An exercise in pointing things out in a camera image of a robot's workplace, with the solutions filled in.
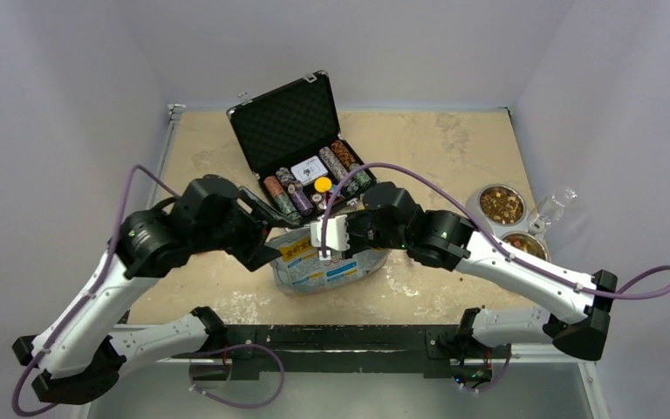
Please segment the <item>pet food bag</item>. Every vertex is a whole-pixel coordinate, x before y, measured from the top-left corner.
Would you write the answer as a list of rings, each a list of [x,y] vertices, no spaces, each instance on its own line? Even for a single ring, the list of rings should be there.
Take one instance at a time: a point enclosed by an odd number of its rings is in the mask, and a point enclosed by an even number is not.
[[[288,231],[266,245],[281,253],[270,266],[278,289],[290,295],[322,292],[365,278],[380,269],[391,253],[367,250],[346,258],[335,251],[331,259],[322,260],[307,229]]]

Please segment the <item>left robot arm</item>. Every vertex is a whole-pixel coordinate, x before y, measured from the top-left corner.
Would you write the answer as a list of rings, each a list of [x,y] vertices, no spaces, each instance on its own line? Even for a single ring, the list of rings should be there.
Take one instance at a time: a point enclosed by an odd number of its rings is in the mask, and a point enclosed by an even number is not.
[[[245,187],[218,175],[191,181],[179,196],[120,214],[106,251],[85,287],[38,335],[13,352],[45,409],[92,402],[122,377],[180,354],[213,357],[229,350],[228,329],[209,307],[137,333],[114,332],[133,303],[200,253],[223,251],[249,271],[278,258],[267,245],[275,228],[297,222]]]

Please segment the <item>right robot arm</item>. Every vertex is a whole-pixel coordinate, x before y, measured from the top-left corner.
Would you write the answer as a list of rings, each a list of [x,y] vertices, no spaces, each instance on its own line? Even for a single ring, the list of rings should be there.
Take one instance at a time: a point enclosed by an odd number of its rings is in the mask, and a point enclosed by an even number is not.
[[[427,267],[488,280],[523,296],[535,307],[505,312],[471,309],[455,331],[464,354],[514,343],[550,343],[564,354],[598,361],[607,341],[614,292],[609,271],[573,271],[483,235],[466,217],[448,210],[424,210],[391,182],[367,190],[362,210],[320,217],[309,226],[322,259],[338,252],[351,257],[366,250],[402,250]]]

